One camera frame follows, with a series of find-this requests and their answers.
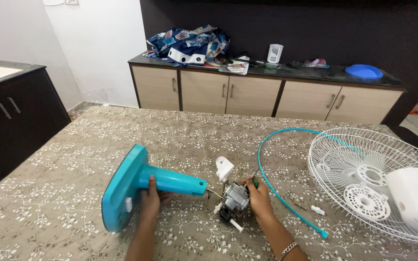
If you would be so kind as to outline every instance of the white wire grill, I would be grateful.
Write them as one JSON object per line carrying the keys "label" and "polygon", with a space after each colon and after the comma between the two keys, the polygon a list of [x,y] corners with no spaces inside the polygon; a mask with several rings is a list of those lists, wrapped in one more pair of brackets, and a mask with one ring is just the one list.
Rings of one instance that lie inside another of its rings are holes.
{"label": "white wire grill", "polygon": [[[418,230],[403,222],[385,180],[393,170],[418,168],[418,148],[373,130],[335,128],[312,141],[307,163],[322,192],[357,222],[390,238],[418,243]],[[353,211],[345,201],[345,188],[352,184],[386,195],[390,215],[374,221]]]}

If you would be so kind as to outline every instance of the white wall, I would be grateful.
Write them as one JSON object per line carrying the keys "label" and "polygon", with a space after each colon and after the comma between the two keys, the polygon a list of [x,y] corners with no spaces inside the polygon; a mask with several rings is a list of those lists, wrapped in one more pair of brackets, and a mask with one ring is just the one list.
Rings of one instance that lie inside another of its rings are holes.
{"label": "white wall", "polygon": [[82,101],[41,0],[0,0],[0,60],[45,65],[67,110]]}
{"label": "white wall", "polygon": [[45,9],[84,99],[138,107],[127,61],[146,50],[139,0],[79,3]]}

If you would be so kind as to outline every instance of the dark brown wall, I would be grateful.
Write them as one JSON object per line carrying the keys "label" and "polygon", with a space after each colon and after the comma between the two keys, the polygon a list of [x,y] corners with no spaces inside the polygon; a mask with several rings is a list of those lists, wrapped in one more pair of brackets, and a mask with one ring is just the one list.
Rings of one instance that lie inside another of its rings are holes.
{"label": "dark brown wall", "polygon": [[269,44],[282,44],[281,62],[325,58],[331,65],[374,65],[408,88],[385,124],[399,125],[418,102],[418,4],[140,2],[147,39],[170,27],[192,30],[210,24],[231,35],[233,53],[248,51],[266,59]]}

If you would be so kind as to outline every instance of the beige tablecloth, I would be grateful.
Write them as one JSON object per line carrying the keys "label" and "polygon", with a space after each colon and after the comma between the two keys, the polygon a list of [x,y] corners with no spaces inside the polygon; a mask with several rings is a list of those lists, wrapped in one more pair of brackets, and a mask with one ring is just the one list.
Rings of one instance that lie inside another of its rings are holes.
{"label": "beige tablecloth", "polygon": [[[92,107],[55,135],[0,182],[0,260],[123,260],[131,228],[109,233],[101,219],[101,197],[114,171],[135,144],[145,145],[149,163],[204,178],[221,191],[215,159],[234,163],[232,178],[251,174],[265,136],[287,127],[318,131],[380,125]],[[418,246],[376,235],[341,209],[331,207],[307,169],[314,134],[278,134],[262,150],[268,179],[293,208],[329,233],[317,233],[272,196],[277,217],[313,260],[418,260]],[[237,218],[239,233],[212,215],[215,196],[176,195],[159,215],[155,259],[162,261],[273,260],[251,213]],[[325,216],[310,210],[321,207]]]}

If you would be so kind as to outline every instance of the dark cabinet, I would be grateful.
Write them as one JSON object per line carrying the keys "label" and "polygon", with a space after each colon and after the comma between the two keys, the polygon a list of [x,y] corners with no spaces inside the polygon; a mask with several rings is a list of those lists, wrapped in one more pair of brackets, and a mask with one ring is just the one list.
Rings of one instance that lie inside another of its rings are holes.
{"label": "dark cabinet", "polygon": [[45,69],[0,83],[0,181],[70,122]]}

